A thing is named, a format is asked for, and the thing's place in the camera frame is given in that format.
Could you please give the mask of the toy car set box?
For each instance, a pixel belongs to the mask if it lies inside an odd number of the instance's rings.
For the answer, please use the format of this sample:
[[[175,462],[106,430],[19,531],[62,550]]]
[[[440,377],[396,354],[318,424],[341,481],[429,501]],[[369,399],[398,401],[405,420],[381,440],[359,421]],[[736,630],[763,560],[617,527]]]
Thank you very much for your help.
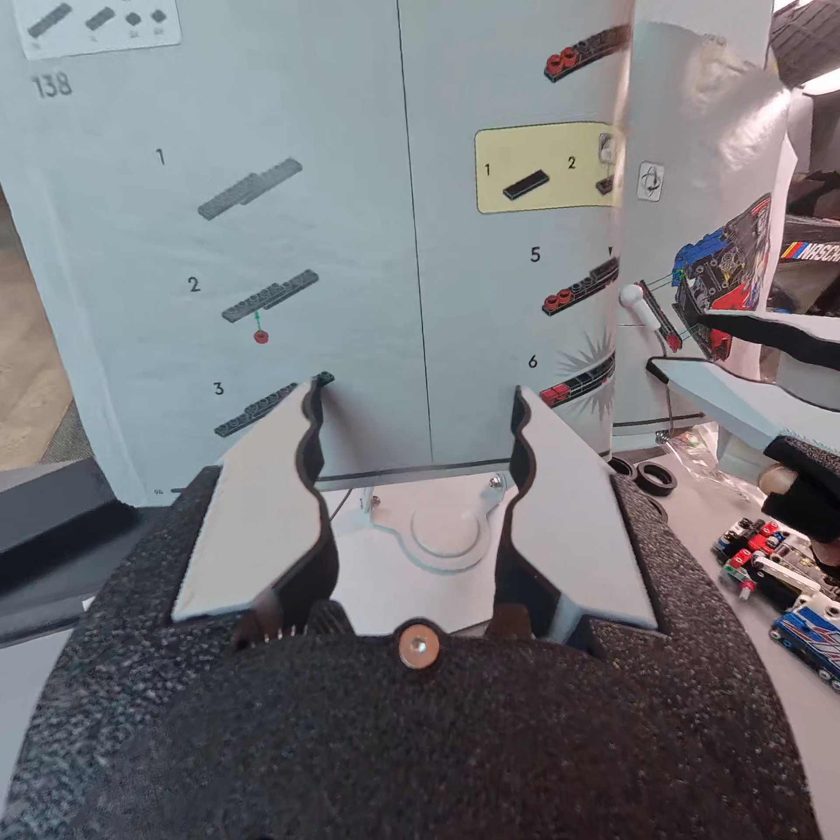
[[[769,310],[839,313],[839,2],[774,2],[770,51],[796,156]]]

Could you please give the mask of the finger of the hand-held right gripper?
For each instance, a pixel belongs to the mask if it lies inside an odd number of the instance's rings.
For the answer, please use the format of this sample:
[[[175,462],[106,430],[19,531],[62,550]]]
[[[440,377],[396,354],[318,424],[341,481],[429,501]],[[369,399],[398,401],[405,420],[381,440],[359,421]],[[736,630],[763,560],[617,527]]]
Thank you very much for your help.
[[[777,385],[743,379],[704,360],[651,358],[646,368],[751,449],[765,454],[777,438],[794,438],[839,456],[837,410],[804,402]]]
[[[839,320],[777,311],[708,310],[699,323],[780,353],[775,384],[829,411],[839,409]]]

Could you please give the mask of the black flat case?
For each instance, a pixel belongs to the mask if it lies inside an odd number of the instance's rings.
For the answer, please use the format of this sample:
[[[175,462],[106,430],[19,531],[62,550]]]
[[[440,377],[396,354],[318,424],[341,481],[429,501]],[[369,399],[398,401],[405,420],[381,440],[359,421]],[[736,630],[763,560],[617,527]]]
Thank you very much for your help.
[[[92,458],[3,472],[1,645],[74,626],[150,520]]]

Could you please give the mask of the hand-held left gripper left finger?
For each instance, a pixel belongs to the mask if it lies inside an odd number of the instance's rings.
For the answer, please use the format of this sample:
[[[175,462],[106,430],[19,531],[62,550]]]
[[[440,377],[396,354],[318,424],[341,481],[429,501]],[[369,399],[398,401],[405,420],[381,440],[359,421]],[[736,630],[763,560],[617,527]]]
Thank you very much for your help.
[[[339,579],[339,548],[316,484],[322,390],[294,385],[219,460],[218,477],[192,547],[171,623],[242,613],[236,640],[309,630]]]

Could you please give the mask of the toy car brick chassis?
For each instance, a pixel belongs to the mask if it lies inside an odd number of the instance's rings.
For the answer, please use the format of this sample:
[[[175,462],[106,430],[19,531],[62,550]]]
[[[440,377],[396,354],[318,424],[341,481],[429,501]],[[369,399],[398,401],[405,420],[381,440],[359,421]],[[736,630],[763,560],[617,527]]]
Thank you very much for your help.
[[[721,567],[721,578],[735,585],[743,600],[761,596],[780,613],[801,596],[824,594],[838,602],[836,573],[816,561],[809,541],[773,520],[742,518],[710,547]]]

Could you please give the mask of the clear plastic bag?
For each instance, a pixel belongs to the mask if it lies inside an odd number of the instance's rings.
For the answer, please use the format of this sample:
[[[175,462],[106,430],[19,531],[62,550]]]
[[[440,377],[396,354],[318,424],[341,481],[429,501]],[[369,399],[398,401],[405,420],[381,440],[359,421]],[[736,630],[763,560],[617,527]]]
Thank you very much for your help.
[[[656,439],[695,479],[705,482],[708,486],[725,488],[758,506],[764,503],[766,496],[759,488],[720,469],[716,423],[702,423],[691,428],[675,430],[669,436],[666,430],[661,430],[657,432]]]

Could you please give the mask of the white book stand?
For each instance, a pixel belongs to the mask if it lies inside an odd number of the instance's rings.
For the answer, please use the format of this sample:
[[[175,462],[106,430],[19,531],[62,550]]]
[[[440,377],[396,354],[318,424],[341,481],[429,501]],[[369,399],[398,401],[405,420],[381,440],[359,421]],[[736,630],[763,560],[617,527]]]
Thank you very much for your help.
[[[333,380],[328,372],[313,380]],[[287,396],[290,383],[251,404],[233,420],[217,429],[221,437],[245,431]],[[362,508],[372,526],[394,535],[405,555],[415,564],[436,574],[459,574],[487,557],[490,547],[489,515],[507,493],[502,475],[490,478],[485,489],[466,495],[457,491],[446,497],[433,487],[432,480],[400,484],[396,501],[363,500]]]

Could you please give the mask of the building instruction booklet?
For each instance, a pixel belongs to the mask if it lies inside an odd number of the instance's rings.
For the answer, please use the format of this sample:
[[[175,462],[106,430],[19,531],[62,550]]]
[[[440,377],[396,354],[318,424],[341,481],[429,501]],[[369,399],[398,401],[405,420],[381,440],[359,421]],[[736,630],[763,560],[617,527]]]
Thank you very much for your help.
[[[515,388],[598,455],[752,374],[790,93],[771,2],[2,2],[2,187],[93,454],[172,503],[321,373],[322,487],[503,468]]]

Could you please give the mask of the blue white brick car panel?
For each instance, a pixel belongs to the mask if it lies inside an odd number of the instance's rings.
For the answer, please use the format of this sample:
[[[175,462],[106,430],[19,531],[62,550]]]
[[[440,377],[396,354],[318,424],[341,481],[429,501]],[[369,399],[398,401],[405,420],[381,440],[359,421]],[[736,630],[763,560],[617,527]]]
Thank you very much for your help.
[[[839,603],[823,592],[800,595],[771,625],[769,636],[839,692]]]

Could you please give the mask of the grey desk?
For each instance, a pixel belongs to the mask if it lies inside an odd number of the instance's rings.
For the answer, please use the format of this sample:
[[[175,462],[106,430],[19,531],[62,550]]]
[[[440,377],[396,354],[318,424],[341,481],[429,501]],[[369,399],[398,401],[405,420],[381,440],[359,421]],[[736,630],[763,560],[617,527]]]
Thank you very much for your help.
[[[220,468],[115,570],[53,668],[2,838],[821,838],[760,656],[641,493],[619,504],[664,632],[583,649],[328,632],[235,650],[168,624]]]

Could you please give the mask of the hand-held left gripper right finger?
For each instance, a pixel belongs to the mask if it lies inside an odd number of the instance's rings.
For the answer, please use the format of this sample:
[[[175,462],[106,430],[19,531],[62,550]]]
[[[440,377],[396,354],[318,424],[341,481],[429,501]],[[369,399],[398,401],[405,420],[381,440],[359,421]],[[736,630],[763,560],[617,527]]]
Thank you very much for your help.
[[[500,529],[492,626],[567,644],[589,620],[658,630],[616,473],[528,387],[511,411],[517,493]]]

